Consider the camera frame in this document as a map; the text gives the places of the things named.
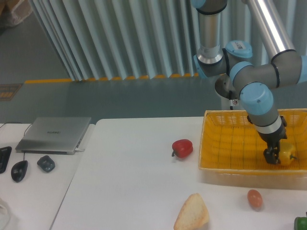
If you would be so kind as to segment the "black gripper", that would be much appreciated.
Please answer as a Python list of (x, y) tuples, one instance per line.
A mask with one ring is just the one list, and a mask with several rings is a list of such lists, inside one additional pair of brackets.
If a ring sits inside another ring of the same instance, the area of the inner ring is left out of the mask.
[(263, 152), (267, 163), (281, 163), (279, 155), (280, 140), (287, 139), (286, 126), (287, 122), (283, 116), (278, 116), (278, 118), (268, 126), (257, 126), (257, 132), (260, 137), (270, 146)]

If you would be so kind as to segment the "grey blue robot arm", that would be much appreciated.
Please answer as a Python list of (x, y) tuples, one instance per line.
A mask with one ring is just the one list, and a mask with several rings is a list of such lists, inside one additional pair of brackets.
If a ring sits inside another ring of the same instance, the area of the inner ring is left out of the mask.
[(193, 58), (199, 76), (227, 75), (222, 96), (239, 99), (249, 122), (267, 144), (263, 153), (266, 162), (280, 164), (280, 141), (287, 137), (287, 123), (275, 107), (272, 89), (305, 82), (307, 58), (296, 52), (271, 0), (245, 1), (270, 59), (258, 67), (250, 63), (249, 43), (233, 40), (221, 47), (221, 13), (227, 1), (194, 0), (191, 4), (199, 16), (201, 43)]

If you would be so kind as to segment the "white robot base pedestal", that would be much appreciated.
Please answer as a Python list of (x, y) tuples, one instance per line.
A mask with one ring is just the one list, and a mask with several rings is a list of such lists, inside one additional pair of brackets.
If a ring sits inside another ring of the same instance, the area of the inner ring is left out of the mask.
[(230, 77), (226, 74), (219, 75), (214, 85), (216, 94), (221, 100), (222, 110), (244, 110), (238, 93), (232, 85)]

